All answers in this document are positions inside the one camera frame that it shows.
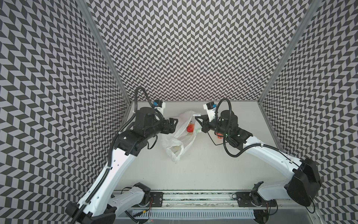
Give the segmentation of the red fake strawberry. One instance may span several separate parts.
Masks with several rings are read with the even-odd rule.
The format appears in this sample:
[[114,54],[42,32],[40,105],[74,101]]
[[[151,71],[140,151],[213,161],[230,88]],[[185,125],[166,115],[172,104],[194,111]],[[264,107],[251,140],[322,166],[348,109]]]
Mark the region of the red fake strawberry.
[[223,139],[223,135],[222,135],[222,134],[216,133],[215,135],[216,135],[219,139]]

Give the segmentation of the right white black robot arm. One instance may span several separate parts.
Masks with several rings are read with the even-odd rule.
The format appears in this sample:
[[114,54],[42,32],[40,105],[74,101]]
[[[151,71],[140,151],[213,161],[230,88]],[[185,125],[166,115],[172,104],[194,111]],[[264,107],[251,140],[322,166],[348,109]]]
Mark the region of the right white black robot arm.
[[277,147],[265,144],[251,132],[240,128],[238,117],[232,110],[229,99],[219,103],[213,101],[203,105],[205,115],[195,117],[204,133],[213,131],[222,136],[222,146],[232,158],[248,153],[280,172],[284,179],[276,182],[259,181],[249,193],[251,204],[260,207],[263,202],[291,199],[301,206],[314,203],[322,182],[317,164],[310,158],[290,156]]

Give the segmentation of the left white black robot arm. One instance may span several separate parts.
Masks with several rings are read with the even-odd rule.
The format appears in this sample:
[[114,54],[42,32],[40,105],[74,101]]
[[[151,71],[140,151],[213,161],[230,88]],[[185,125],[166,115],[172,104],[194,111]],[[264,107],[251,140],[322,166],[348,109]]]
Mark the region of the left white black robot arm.
[[152,149],[151,138],[175,132],[178,119],[164,118],[165,103],[151,101],[145,88],[134,92],[134,114],[114,136],[108,151],[108,161],[90,189],[77,203],[69,203],[66,213],[72,224],[112,224],[116,216],[132,206],[149,202],[150,188],[138,183],[128,192],[112,198],[123,173],[143,148]]

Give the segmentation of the white plastic bag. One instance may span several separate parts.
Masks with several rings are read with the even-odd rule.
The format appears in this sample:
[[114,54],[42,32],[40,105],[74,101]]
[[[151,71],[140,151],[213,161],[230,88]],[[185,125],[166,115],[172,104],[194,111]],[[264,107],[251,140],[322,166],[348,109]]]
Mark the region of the white plastic bag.
[[[187,111],[179,114],[176,130],[172,134],[163,135],[161,145],[171,161],[178,163],[180,158],[185,154],[194,143],[196,136],[201,132],[201,125],[195,120],[195,116],[201,116],[200,113]],[[188,133],[186,128],[189,124],[195,124],[193,133]]]

